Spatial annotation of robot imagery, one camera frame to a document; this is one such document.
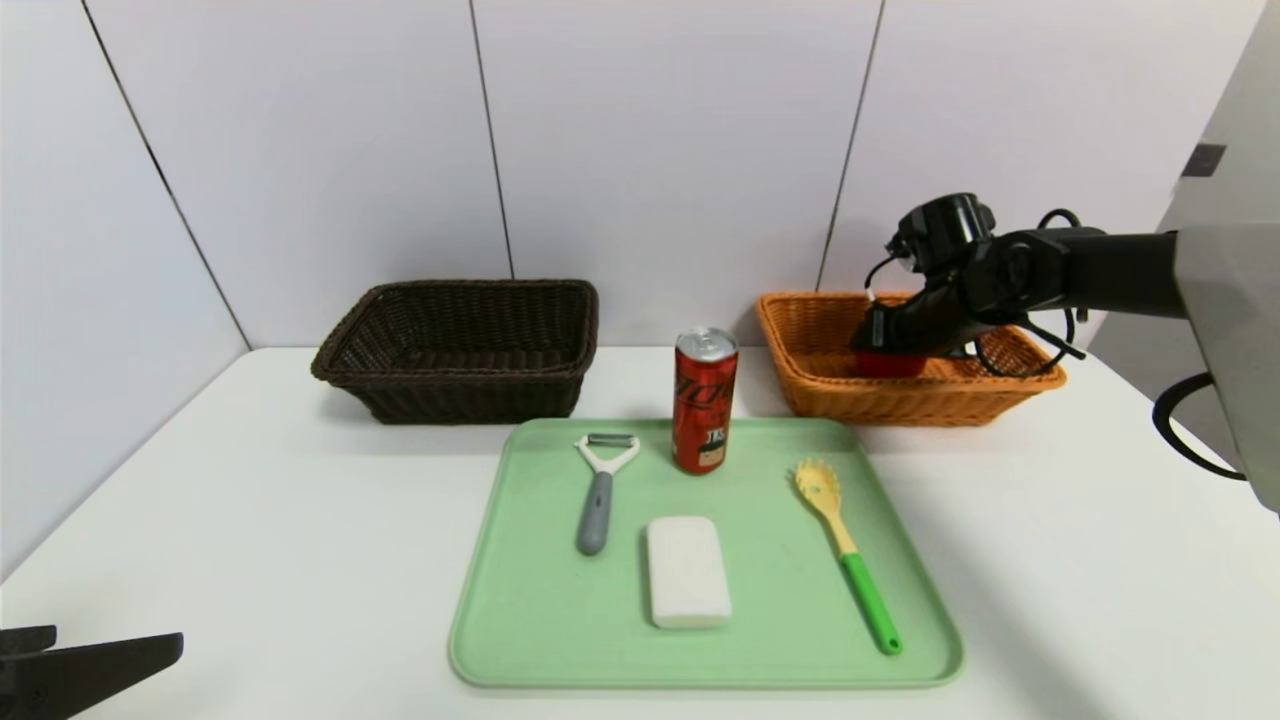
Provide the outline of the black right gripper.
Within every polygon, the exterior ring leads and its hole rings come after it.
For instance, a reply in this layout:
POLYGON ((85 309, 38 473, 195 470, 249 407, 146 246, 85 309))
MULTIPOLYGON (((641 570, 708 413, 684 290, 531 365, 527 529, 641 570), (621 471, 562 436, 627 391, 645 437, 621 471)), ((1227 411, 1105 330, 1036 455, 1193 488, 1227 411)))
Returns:
POLYGON ((957 343, 957 287, 938 284, 910 296, 867 290, 869 306, 850 348, 888 355, 943 356, 957 343))

